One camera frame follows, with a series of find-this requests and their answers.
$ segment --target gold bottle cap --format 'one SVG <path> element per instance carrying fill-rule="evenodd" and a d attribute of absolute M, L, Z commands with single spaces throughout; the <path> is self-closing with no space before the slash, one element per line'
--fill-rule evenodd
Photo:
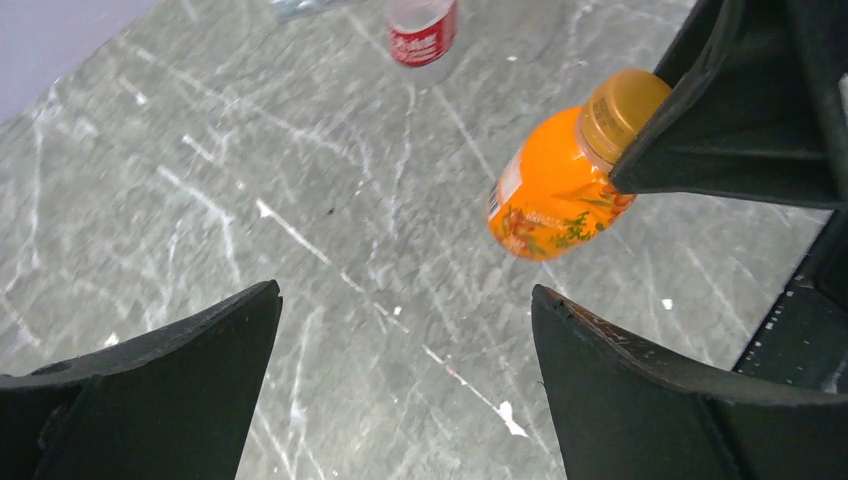
<path fill-rule="evenodd" d="M 582 133 L 581 140 L 614 165 L 670 94 L 671 88 L 650 72 L 621 70 L 592 92 L 580 112 L 578 136 Z"/>

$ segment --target water bottle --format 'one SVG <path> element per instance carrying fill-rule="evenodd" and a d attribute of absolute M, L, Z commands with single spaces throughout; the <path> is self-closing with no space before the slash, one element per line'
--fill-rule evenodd
<path fill-rule="evenodd" d="M 495 0 L 488 12 L 492 35 L 511 62 L 532 62 L 562 26 L 562 0 Z"/>
<path fill-rule="evenodd" d="M 458 0 L 388 0 L 389 51 L 417 88 L 438 85 L 459 59 Z"/>

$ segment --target gray floor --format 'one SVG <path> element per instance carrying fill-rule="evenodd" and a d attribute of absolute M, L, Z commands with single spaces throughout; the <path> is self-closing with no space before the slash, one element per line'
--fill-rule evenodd
<path fill-rule="evenodd" d="M 562 478 L 534 284 L 727 368 L 824 218 L 643 196 L 560 260 L 504 253 L 481 214 L 494 175 L 547 115 L 650 68 L 687 13 L 567 4 L 530 65 L 472 22 L 429 91 L 388 60 L 377 1 L 284 26 L 259 0 L 153 7 L 0 126 L 0 370 L 276 278 L 286 303 L 240 478 Z"/>

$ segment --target white vein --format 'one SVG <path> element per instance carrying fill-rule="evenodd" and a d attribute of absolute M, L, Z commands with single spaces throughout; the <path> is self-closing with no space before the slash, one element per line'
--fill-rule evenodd
<path fill-rule="evenodd" d="M 565 289 L 565 285 L 563 285 L 562 283 L 560 283 L 559 280 L 557 280 L 556 275 L 554 275 L 554 272 L 553 272 L 553 270 L 551 270 L 551 267 L 550 267 L 550 265 L 548 265 L 548 262 L 542 263 L 542 269 L 545 271 L 545 273 L 548 274 L 548 276 L 551 277 L 551 280 L 554 281 L 554 286 L 557 287 L 557 291 L 560 294 L 562 294 L 563 296 L 567 297 L 568 296 L 568 290 Z"/>
<path fill-rule="evenodd" d="M 304 237 L 294 227 L 294 225 L 292 225 L 291 223 L 286 221 L 286 219 L 284 219 L 282 216 L 280 216 L 279 213 L 277 213 L 276 211 L 274 211 L 274 209 L 272 209 L 270 206 L 268 206 L 268 204 L 265 203 L 264 200 L 262 200 L 261 198 L 256 199 L 256 207 L 259 209 L 259 217 L 260 218 L 270 218 L 270 219 L 274 220 L 274 222 L 276 222 L 278 225 L 283 227 L 283 230 L 285 230 L 286 233 L 288 233 L 289 236 L 295 242 L 297 242 L 300 246 L 305 248 L 315 258 L 320 260 L 321 263 L 323 263 L 324 265 L 331 267 L 335 270 L 338 270 L 339 278 L 341 278 L 342 281 L 345 282 L 345 284 L 349 285 L 354 291 L 356 291 L 356 293 L 362 295 L 365 298 L 366 302 L 369 305 L 371 305 L 380 314 L 380 317 L 378 317 L 378 318 L 380 318 L 380 322 L 381 322 L 380 328 L 383 330 L 383 333 L 388 333 L 388 332 L 385 330 L 385 327 L 382 324 L 382 319 L 388 320 L 389 323 L 400 328 L 403 333 L 407 333 L 407 334 L 409 333 L 409 329 L 406 328 L 405 325 L 403 325 L 396 318 L 394 318 L 392 315 L 390 315 L 389 311 L 383 305 L 381 305 L 379 302 L 375 302 L 374 300 L 372 300 L 370 295 L 368 294 L 368 292 L 361 285 L 359 285 L 352 278 L 350 278 L 350 275 L 348 275 L 346 272 L 338 269 L 335 266 L 335 264 L 330 260 L 329 257 L 327 257 L 327 255 L 324 252 L 322 252 L 320 249 L 318 249 L 318 247 L 316 247 L 312 242 L 307 240 L 306 237 Z"/>
<path fill-rule="evenodd" d="M 430 280 L 430 266 L 426 263 L 421 264 L 419 277 L 421 278 L 422 283 L 424 283 L 424 287 L 430 292 L 430 298 L 433 300 L 433 306 L 436 307 L 436 311 L 439 312 L 439 316 L 441 316 L 442 323 L 445 325 L 451 340 L 454 343 L 459 343 L 459 328 L 457 328 L 456 324 L 445 310 L 442 297 L 439 295 L 439 292 L 436 291 L 436 287 Z"/>
<path fill-rule="evenodd" d="M 90 280 L 87 280 L 80 276 L 71 275 L 71 272 L 64 268 L 60 268 L 56 272 L 56 274 L 62 279 L 67 280 L 68 285 L 70 285 L 71 288 L 93 293 L 94 295 L 97 295 L 98 297 L 112 303 L 115 306 L 115 311 L 118 312 L 118 315 L 120 315 L 121 318 L 127 318 L 127 315 L 129 315 L 130 310 L 126 306 L 126 304 L 122 302 L 121 299 L 119 299 L 117 296 L 115 296 L 105 288 L 101 287 L 100 285 L 97 285 L 91 282 Z"/>
<path fill-rule="evenodd" d="M 306 360 L 306 347 L 309 345 L 309 336 L 314 323 L 321 323 L 324 318 L 324 308 L 318 307 L 306 317 L 306 324 L 303 326 L 303 333 L 300 335 L 300 352 L 295 366 L 294 382 L 292 383 L 292 391 L 290 398 L 290 417 L 292 425 L 303 429 L 306 426 L 306 416 L 303 409 L 300 408 L 298 395 L 300 394 L 300 384 L 303 379 L 303 365 Z"/>
<path fill-rule="evenodd" d="M 55 91 L 51 88 L 49 98 L 52 99 L 54 96 Z M 33 163 L 32 195 L 30 197 L 32 202 L 32 208 L 29 211 L 30 232 L 27 236 L 27 239 L 24 241 L 24 245 L 21 248 L 21 254 L 27 252 L 27 249 L 29 249 L 29 252 L 31 252 L 29 255 L 29 265 L 27 267 L 24 267 L 22 260 L 18 259 L 17 263 L 15 264 L 15 274 L 3 287 L 3 295 L 2 297 L 0 297 L 0 301 L 2 301 L 3 307 L 6 309 L 7 312 L 9 312 L 15 326 L 18 329 L 18 339 L 23 340 L 26 344 L 36 349 L 39 349 L 39 347 L 41 347 L 41 344 L 43 343 L 42 339 L 32 331 L 32 328 L 26 322 L 24 316 L 20 312 L 18 312 L 17 309 L 15 309 L 11 302 L 9 302 L 8 294 L 12 291 L 12 289 L 18 283 L 18 280 L 20 280 L 21 276 L 23 276 L 27 270 L 33 271 L 41 266 L 41 257 L 38 254 L 38 247 L 36 245 L 35 236 L 38 233 L 38 207 L 41 203 L 41 163 L 43 161 L 44 147 L 44 135 L 42 134 L 40 127 L 40 122 L 42 121 L 42 114 L 43 110 L 42 112 L 39 112 L 36 115 L 35 122 L 33 125 L 33 140 L 35 142 L 35 162 Z"/>
<path fill-rule="evenodd" d="M 135 97 L 135 103 L 137 105 L 141 106 L 147 103 L 147 95 L 145 95 L 144 92 L 141 91 L 141 89 L 139 89 L 138 87 L 133 85 L 129 80 L 127 80 L 127 77 L 121 75 L 120 77 L 118 77 L 118 83 L 121 84 L 121 86 L 124 87 L 124 89 L 130 93 L 130 95 Z"/>
<path fill-rule="evenodd" d="M 728 300 L 727 296 L 724 294 L 724 290 L 722 290 L 722 288 L 718 286 L 715 280 L 713 280 L 713 277 L 709 273 L 707 273 L 707 269 L 704 267 L 704 264 L 701 263 L 701 260 L 698 258 L 698 256 L 695 255 L 695 253 L 689 247 L 686 247 L 686 255 L 692 261 L 692 264 L 695 266 L 695 268 L 697 268 L 704 276 L 704 279 L 710 285 L 713 292 L 715 292 L 716 297 L 718 298 L 722 306 L 724 306 L 724 308 L 731 314 L 733 319 L 736 320 L 736 323 L 737 325 L 739 325 L 739 328 L 743 332 L 749 334 L 750 332 L 748 332 L 748 328 L 745 326 L 745 324 L 742 323 L 742 320 L 739 318 L 739 315 L 736 314 L 736 309 L 733 307 L 733 303 Z"/>
<path fill-rule="evenodd" d="M 194 8 L 194 5 L 192 5 L 189 0 L 180 0 L 180 3 L 182 3 L 183 9 L 186 11 L 188 18 L 191 19 L 192 23 L 197 23 L 200 20 L 200 16 L 197 15 L 197 10 Z"/>
<path fill-rule="evenodd" d="M 215 156 L 212 155 L 211 153 L 209 153 L 209 150 L 206 150 L 205 148 L 203 148 L 202 145 L 197 143 L 197 140 L 195 140 L 194 137 L 192 137 L 191 135 L 189 135 L 187 133 L 185 135 L 183 135 L 182 142 L 185 145 L 188 145 L 189 147 L 191 147 L 192 150 L 194 150 L 198 155 L 203 157 L 203 159 L 206 160 L 207 162 L 216 163 L 215 162 Z"/>
<path fill-rule="evenodd" d="M 474 385 L 468 383 L 465 378 L 463 378 L 459 373 L 457 373 L 456 370 L 451 368 L 450 365 L 445 363 L 445 361 L 442 360 L 442 358 L 439 357 L 436 352 L 431 350 L 430 347 L 428 347 L 427 345 L 421 345 L 421 348 L 424 349 L 424 352 L 427 354 L 427 356 L 433 359 L 434 362 L 441 365 L 445 369 L 445 371 L 448 372 L 448 375 L 456 379 L 460 385 L 466 387 L 468 390 L 471 391 L 471 393 L 474 394 L 475 397 L 477 397 L 481 402 L 485 403 L 487 407 L 491 408 L 492 411 L 495 412 L 495 414 L 497 414 L 498 417 L 501 418 L 501 420 L 503 420 L 504 425 L 506 425 L 511 435 L 529 438 L 527 437 L 527 432 L 524 430 L 524 428 L 522 428 L 521 425 L 516 423 L 515 420 L 512 418 L 512 405 L 509 402 L 501 402 L 501 404 L 496 407 L 495 404 L 491 402 L 491 400 L 483 396 L 483 394 L 480 393 L 480 391 L 477 390 Z"/>
<path fill-rule="evenodd" d="M 224 256 L 227 259 L 227 263 L 229 264 L 230 270 L 233 275 L 233 280 L 236 285 L 241 285 L 241 270 L 238 267 L 235 259 L 235 247 L 233 245 L 233 232 L 230 228 L 230 224 L 233 222 L 233 217 L 228 214 L 223 208 L 219 207 L 209 196 L 205 193 L 201 192 L 197 188 L 188 185 L 177 177 L 174 172 L 170 171 L 168 168 L 159 165 L 156 167 L 156 172 L 165 177 L 165 179 L 170 182 L 173 186 L 175 186 L 178 190 L 183 191 L 188 196 L 197 200 L 200 204 L 205 206 L 210 213 L 215 215 L 218 218 L 218 221 L 221 223 L 221 236 L 223 239 L 224 245 Z"/>
<path fill-rule="evenodd" d="M 456 127 L 459 129 L 459 133 L 465 138 L 465 143 L 468 144 L 468 147 L 471 148 L 471 151 L 474 153 L 474 157 L 477 158 L 477 161 L 480 163 L 480 167 L 486 173 L 486 176 L 489 177 L 489 180 L 495 181 L 497 178 L 495 176 L 495 171 L 492 169 L 492 166 L 486 160 L 486 157 L 483 156 L 483 151 L 480 149 L 480 146 L 477 145 L 477 141 L 474 140 L 474 137 L 471 136 L 471 133 L 468 131 L 468 128 L 465 126 L 465 122 L 460 118 L 459 113 L 457 113 L 456 109 L 453 108 L 451 102 L 445 97 L 445 94 L 442 92 L 440 87 L 434 87 L 433 93 L 436 94 L 436 97 L 439 98 L 439 101 L 442 103 L 442 106 L 448 112 L 448 116 L 451 117 L 453 123 L 456 124 Z"/>
<path fill-rule="evenodd" d="M 256 407 L 256 418 L 259 420 L 259 426 L 262 427 L 262 430 L 265 431 L 265 435 L 271 441 L 271 446 L 274 448 L 274 452 L 276 452 L 280 461 L 283 462 L 283 468 L 286 469 L 286 473 L 289 474 L 289 478 L 296 478 L 295 471 L 292 469 L 292 465 L 289 462 L 289 457 L 286 455 L 286 449 L 283 448 L 283 445 L 280 443 L 280 439 L 274 435 L 273 430 L 271 430 L 271 425 L 268 423 L 268 418 L 259 407 Z"/>
<path fill-rule="evenodd" d="M 609 232 L 609 233 L 610 233 L 610 235 L 612 235 L 612 238 L 614 238 L 614 239 L 615 239 L 618 243 L 620 243 L 620 244 L 621 244 L 621 246 L 623 246 L 623 247 L 624 247 L 624 250 L 625 250 L 625 251 L 626 251 L 626 252 L 627 252 L 627 253 L 628 253 L 631 257 L 635 257 L 635 256 L 636 256 L 636 252 L 634 252 L 634 251 L 633 251 L 633 249 L 632 249 L 632 248 L 630 248 L 630 245 L 629 245 L 627 242 L 625 242 L 623 238 L 621 238 L 621 234 L 620 234 L 620 233 L 618 233 L 618 229 L 617 229 L 617 228 L 615 228 L 615 227 L 613 227 L 613 228 L 608 228 L 606 231 L 607 231 L 607 232 Z"/>

